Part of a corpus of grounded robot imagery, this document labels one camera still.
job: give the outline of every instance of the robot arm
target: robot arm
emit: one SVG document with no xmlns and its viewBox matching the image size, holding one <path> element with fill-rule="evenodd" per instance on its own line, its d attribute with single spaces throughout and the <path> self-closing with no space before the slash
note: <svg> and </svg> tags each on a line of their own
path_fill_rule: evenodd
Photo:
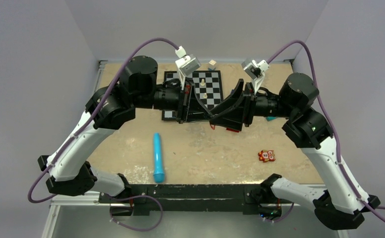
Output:
<svg viewBox="0 0 385 238">
<path fill-rule="evenodd" d="M 211 112 L 215 114 L 210 123 L 219 126 L 228 124 L 235 130 L 242 130 L 242 124 L 249 126 L 254 116 L 284 117 L 287 122 L 282 129 L 296 147 L 310 159 L 327 187 L 327 190 L 309 188 L 291 182 L 279 175 L 272 175 L 261 184 L 257 193 L 296 202 L 315 212 L 318 219 L 333 230 L 355 229 L 364 220 L 362 212 L 367 209 L 352 191 L 339 165 L 350 177 L 362 195 L 362 200 L 374 208 L 380 202 L 376 196 L 368 195 L 357 183 L 349 168 L 335 154 L 336 141 L 325 117 L 311 108 L 319 91 L 311 78 L 305 74 L 293 73 L 285 81 L 279 95 L 265 88 L 254 88 L 257 84 L 238 82 L 235 91 Z M 254 93 L 262 90 L 265 94 Z"/>
<path fill-rule="evenodd" d="M 319 94 L 313 81 L 305 74 L 293 73 L 285 81 L 279 94 L 259 87 L 268 65 L 262 61 L 248 60 L 244 70 L 252 75 L 252 83 L 242 79 L 234 91 L 217 107 L 208 110 L 197 98 L 194 83 L 186 76 L 199 67 L 193 56 L 177 52 L 180 81 L 156 84 L 157 62 L 152 58 L 137 56 L 119 75 L 119 83 L 112 89 L 103 108 L 88 127 L 63 152 L 50 169 L 47 187 L 50 193 L 76 196 L 89 190 L 106 193 L 112 197 L 127 198 L 130 185 L 122 174 L 98 171 L 86 161 L 94 149 L 126 121 L 135 118 L 135 108 L 171 110 L 177 112 L 179 123 L 208 120 L 233 130 L 248 127 L 254 116 L 284 117 L 282 129 L 298 148 L 308 156 L 320 174 L 327 190 L 309 188 L 273 174 L 256 191 L 267 198 L 281 198 L 296 202 L 315 212 L 318 219 L 334 230 L 354 229 L 364 220 L 367 209 L 357 199 L 339 169 L 335 155 L 335 139 L 324 116 L 311 108 Z M 90 117 L 107 88 L 99 89 L 86 104 L 86 111 L 73 133 Z M 44 170 L 51 165 L 54 154 L 41 156 L 39 166 Z M 376 208 L 380 202 L 368 195 L 356 182 L 347 165 L 341 164 L 358 187 L 363 200 Z"/>
<path fill-rule="evenodd" d="M 180 58 L 177 60 L 180 75 L 189 75 L 200 67 L 198 60 L 192 55 L 186 55 L 184 48 L 180 47 L 176 50 L 176 54 Z M 91 117 L 107 87 L 99 89 L 92 96 L 77 126 L 66 139 L 67 142 L 72 137 L 72 142 L 61 153 L 55 164 L 52 164 L 52 161 L 65 143 L 54 154 L 40 156 L 38 159 L 41 170 L 50 167 L 50 177 L 46 181 L 50 193 L 77 196 L 92 190 L 110 196 L 129 194 L 130 190 L 127 189 L 129 183 L 124 175 L 99 171 L 86 161 L 102 141 L 126 121 L 134 119 L 136 107 L 184 112 L 178 115 L 180 123 L 193 121 L 188 115 L 196 114 L 194 108 L 204 111 L 200 109 L 204 106 L 200 104 L 195 94 L 189 93 L 191 84 L 185 82 L 185 77 L 175 87 L 167 87 L 163 84 L 156 85 L 156 75 L 155 60 L 145 56 L 133 58 L 119 75 L 119 84 L 114 87 L 94 121 L 82 133 L 75 136 L 75 132 Z"/>
</svg>

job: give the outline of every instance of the metal frame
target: metal frame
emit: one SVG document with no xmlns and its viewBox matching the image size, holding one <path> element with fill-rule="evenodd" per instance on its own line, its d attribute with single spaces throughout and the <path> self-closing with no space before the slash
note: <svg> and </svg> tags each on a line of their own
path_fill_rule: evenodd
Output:
<svg viewBox="0 0 385 238">
<path fill-rule="evenodd" d="M 128 204 L 121 203 L 99 203 L 100 193 L 94 191 L 88 191 L 84 195 L 80 196 L 65 196 L 57 195 L 51 199 L 51 206 L 118 206 L 118 207 L 129 207 Z"/>
<path fill-rule="evenodd" d="M 108 60 L 100 60 L 99 61 L 99 68 L 98 68 L 98 72 L 96 74 L 96 85 L 93 88 L 92 94 L 94 94 L 99 89 L 100 82 L 102 81 L 103 71 L 105 70 L 105 65 L 107 63 L 109 63 Z"/>
<path fill-rule="evenodd" d="M 47 222 L 42 232 L 42 238 L 52 238 L 54 234 L 55 224 L 57 223 L 58 214 L 61 206 L 50 206 Z"/>
<path fill-rule="evenodd" d="M 339 238 L 350 238 L 349 232 L 347 230 L 337 231 Z"/>
</svg>

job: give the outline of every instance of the chessboard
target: chessboard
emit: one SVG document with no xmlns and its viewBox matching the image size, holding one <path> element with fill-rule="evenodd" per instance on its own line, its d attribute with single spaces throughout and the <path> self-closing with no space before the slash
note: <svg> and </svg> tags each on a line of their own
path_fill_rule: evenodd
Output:
<svg viewBox="0 0 385 238">
<path fill-rule="evenodd" d="M 165 71 L 163 81 L 178 78 L 176 71 Z M 213 109 L 223 101 L 222 77 L 220 71 L 195 71 L 187 78 L 192 78 L 195 93 L 199 96 L 203 104 L 209 109 Z M 175 111 L 162 111 L 162 120 L 176 120 Z"/>
</svg>

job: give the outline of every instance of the black bracket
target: black bracket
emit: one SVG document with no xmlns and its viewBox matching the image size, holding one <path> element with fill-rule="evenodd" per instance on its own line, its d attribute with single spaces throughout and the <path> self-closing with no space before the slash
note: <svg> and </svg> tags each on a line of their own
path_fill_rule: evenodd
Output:
<svg viewBox="0 0 385 238">
<path fill-rule="evenodd" d="M 211 110 L 215 116 L 210 119 L 210 124 L 241 131 L 242 124 L 248 127 L 253 123 L 257 97 L 250 83 L 246 83 L 242 91 L 243 87 L 244 80 L 239 79 L 233 92 Z"/>
<path fill-rule="evenodd" d="M 177 122 L 208 121 L 213 114 L 194 93 L 194 82 L 187 80 L 185 83 L 183 94 L 179 97 Z"/>
<path fill-rule="evenodd" d="M 136 195 L 149 195 L 156 198 L 165 211 L 190 212 L 242 212 L 244 215 L 256 215 L 267 212 L 260 204 L 273 204 L 277 198 L 270 200 L 261 194 L 258 184 L 131 184 L 131 194 L 116 198 L 130 198 Z M 100 195 L 99 203 L 132 203 L 133 215 L 147 216 L 150 211 L 159 211 L 157 204 L 146 198 L 120 202 L 106 194 Z M 115 215 L 130 214 L 127 209 L 115 211 Z"/>
<path fill-rule="evenodd" d="M 326 227 L 332 230 L 350 230 L 358 228 L 365 218 L 362 213 L 367 212 L 364 208 L 362 211 L 354 211 L 353 214 L 338 211 L 331 201 L 330 194 L 327 190 L 319 199 L 313 201 L 315 205 L 315 215 L 318 220 Z M 372 208 L 377 208 L 380 205 L 378 197 L 369 195 L 368 203 Z"/>
<path fill-rule="evenodd" d="M 313 108 L 306 110 L 297 120 L 291 120 L 289 119 L 282 129 L 298 148 L 319 149 L 321 142 L 333 136 L 333 131 L 325 117 Z"/>
<path fill-rule="evenodd" d="M 93 113 L 108 87 L 96 91 L 86 104 L 86 111 Z M 125 122 L 135 118 L 135 107 L 125 87 L 116 85 L 95 117 L 94 128 L 118 130 Z"/>
<path fill-rule="evenodd" d="M 274 201 L 277 199 L 271 190 L 271 186 L 273 186 L 273 183 L 276 182 L 276 180 L 279 178 L 282 178 L 282 175 L 272 174 L 266 180 L 260 183 L 260 193 L 264 196 L 264 200 Z"/>
<path fill-rule="evenodd" d="M 46 164 L 48 163 L 47 159 L 47 155 L 42 155 L 38 158 L 39 168 L 42 171 L 46 169 Z M 86 161 L 81 166 L 78 175 L 72 180 L 55 181 L 54 177 L 49 177 L 46 181 L 46 185 L 49 193 L 78 196 L 83 195 L 85 192 L 93 188 L 95 181 L 97 181 L 97 178 L 90 170 L 90 163 Z"/>
</svg>

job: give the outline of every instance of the teal object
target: teal object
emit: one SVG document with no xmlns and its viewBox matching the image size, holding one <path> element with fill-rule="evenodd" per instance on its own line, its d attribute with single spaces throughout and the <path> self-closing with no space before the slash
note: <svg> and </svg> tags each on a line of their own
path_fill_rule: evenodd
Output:
<svg viewBox="0 0 385 238">
<path fill-rule="evenodd" d="M 267 120 L 267 121 L 271 121 L 271 120 L 274 120 L 274 119 L 276 119 L 277 117 L 266 117 L 265 119 Z"/>
<path fill-rule="evenodd" d="M 162 144 L 159 133 L 153 135 L 154 148 L 154 173 L 153 178 L 157 183 L 165 181 L 165 172 L 163 171 Z"/>
</svg>

